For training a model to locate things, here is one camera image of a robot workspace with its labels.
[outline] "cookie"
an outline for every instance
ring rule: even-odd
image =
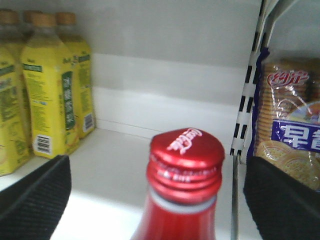
[[[260,131],[265,131],[266,133],[272,131],[272,123],[271,124],[263,124],[263,123],[258,123],[257,125],[257,129],[260,130]]]
[[[258,117],[262,116],[267,119],[285,119],[288,116],[289,112],[285,111],[264,111],[261,110]]]
[[[320,188],[320,173],[307,151],[292,151],[277,163],[282,171],[313,190]]]
[[[256,136],[257,136],[257,138],[259,139],[259,140],[264,140],[264,141],[266,141],[266,140],[271,140],[271,135],[272,135],[272,133],[271,132],[264,132],[263,130],[260,130],[260,129],[258,129],[257,131],[256,131]]]
[[[276,112],[276,113],[290,113],[291,109],[293,108],[293,104],[279,104],[276,106],[271,105],[261,105],[258,107],[260,112]]]
[[[291,147],[283,142],[267,140],[257,147],[255,155],[266,159],[268,162],[278,166],[279,159],[292,152]]]
[[[272,128],[273,122],[274,121],[272,119],[265,120],[265,119],[262,119],[262,118],[258,118],[256,125],[258,127],[262,126],[264,128]]]

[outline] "coca-cola bottle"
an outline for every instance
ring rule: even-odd
[[[219,140],[199,129],[153,137],[144,213],[131,240],[216,240],[224,158]]]

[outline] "shelf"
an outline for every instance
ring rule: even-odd
[[[192,126],[230,151],[246,69],[97,53],[92,62],[99,128],[151,138]]]
[[[96,129],[71,154],[72,191],[51,240],[128,240],[143,213],[150,138]],[[46,160],[34,157],[1,177],[0,189],[16,182]],[[218,240],[231,239],[233,162],[223,164],[215,228]]]

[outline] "green label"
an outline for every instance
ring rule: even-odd
[[[10,87],[0,92],[0,115],[2,122],[12,119],[19,112],[17,88]]]
[[[39,65],[29,65],[29,64],[23,64],[23,69],[27,71],[34,71],[34,72],[40,72],[42,73],[42,66]]]
[[[72,129],[76,125],[74,106],[72,103],[72,71],[62,74],[62,89],[65,112],[65,128]]]
[[[71,58],[70,57],[63,59],[63,64],[69,64],[69,63],[71,63]]]
[[[88,55],[84,55],[84,56],[80,56],[79,59],[78,59],[79,63],[82,63],[84,61],[89,61],[89,60],[90,60],[90,55],[89,54]]]
[[[11,78],[8,78],[6,80],[2,80],[2,81],[0,81],[0,90],[1,89],[6,89],[8,87],[11,87],[11,85],[12,85]]]
[[[12,73],[15,70],[15,66],[11,65],[11,66],[7,66],[4,68],[0,68],[0,76]]]
[[[27,148],[26,142],[21,141],[21,140],[15,140],[14,144],[15,144],[15,150],[16,150],[17,154],[23,155],[26,151],[26,148]]]

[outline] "plastic bottle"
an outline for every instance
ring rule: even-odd
[[[0,176],[12,173],[29,159],[20,115],[15,59],[0,45]]]
[[[23,49],[21,62],[28,88],[33,151],[53,158],[79,145],[72,101],[72,54],[55,33],[53,14],[35,13],[35,32]]]
[[[17,74],[17,97],[22,117],[23,130],[29,149],[32,149],[31,116],[25,78],[20,62],[21,52],[25,46],[24,37],[18,30],[19,15],[16,11],[0,10],[0,41],[15,59]]]
[[[149,190],[131,240],[215,240],[215,207],[225,151],[209,133],[185,128],[150,144]]]
[[[76,31],[76,15],[72,12],[57,12],[57,33],[71,50],[76,68],[73,77],[74,113],[79,137],[84,138],[95,128],[91,87],[91,48]]]
[[[20,31],[26,41],[28,41],[35,32],[35,26],[32,23],[32,15],[36,13],[40,14],[42,12],[39,10],[23,11],[23,24],[21,25]]]

